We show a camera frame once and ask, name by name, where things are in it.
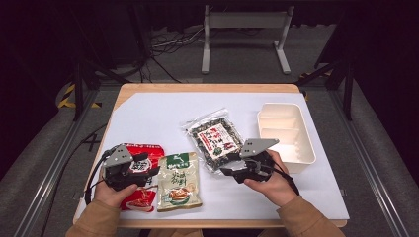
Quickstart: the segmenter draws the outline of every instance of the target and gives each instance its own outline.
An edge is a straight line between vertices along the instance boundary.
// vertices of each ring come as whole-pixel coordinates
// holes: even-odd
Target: brown sleeve
[[[291,236],[345,236],[336,225],[301,196],[294,198],[277,212]]]
[[[115,236],[118,221],[120,220],[120,212],[119,208],[108,206],[93,199],[84,209],[76,223],[68,229],[65,236]]]

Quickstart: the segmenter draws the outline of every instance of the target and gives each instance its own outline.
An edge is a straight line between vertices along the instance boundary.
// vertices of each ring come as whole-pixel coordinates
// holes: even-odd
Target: yellow and black floor tape
[[[73,93],[75,87],[76,85],[74,83],[70,83],[64,95],[62,96],[61,101],[58,104],[59,108],[76,108],[75,103],[69,102],[69,98],[71,96],[71,93]],[[102,108],[102,103],[95,102],[92,104],[91,108]]]

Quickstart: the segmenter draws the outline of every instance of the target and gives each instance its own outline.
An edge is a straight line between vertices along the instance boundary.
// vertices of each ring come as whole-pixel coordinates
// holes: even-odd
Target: white plastic bin
[[[295,104],[268,103],[258,114],[261,138],[277,138],[270,149],[278,151],[290,173],[300,173],[314,163],[315,154],[301,109]]]

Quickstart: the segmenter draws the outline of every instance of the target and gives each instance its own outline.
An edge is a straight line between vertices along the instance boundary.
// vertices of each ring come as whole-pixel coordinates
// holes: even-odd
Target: person's left hand
[[[103,181],[96,185],[95,199],[103,202],[106,205],[119,208],[121,202],[123,202],[123,200],[128,196],[132,195],[137,188],[138,185],[133,184],[123,190],[115,191],[109,187],[105,181]]]

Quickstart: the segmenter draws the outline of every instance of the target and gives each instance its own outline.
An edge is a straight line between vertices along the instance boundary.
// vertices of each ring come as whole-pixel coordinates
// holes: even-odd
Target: person's right hand
[[[267,150],[272,159],[281,166],[284,172],[288,173],[287,167],[281,160],[280,154],[276,151]],[[281,207],[296,197],[296,193],[290,187],[288,181],[277,172],[273,172],[267,182],[258,182],[251,179],[244,180],[244,184],[254,191],[260,192],[273,204]]]

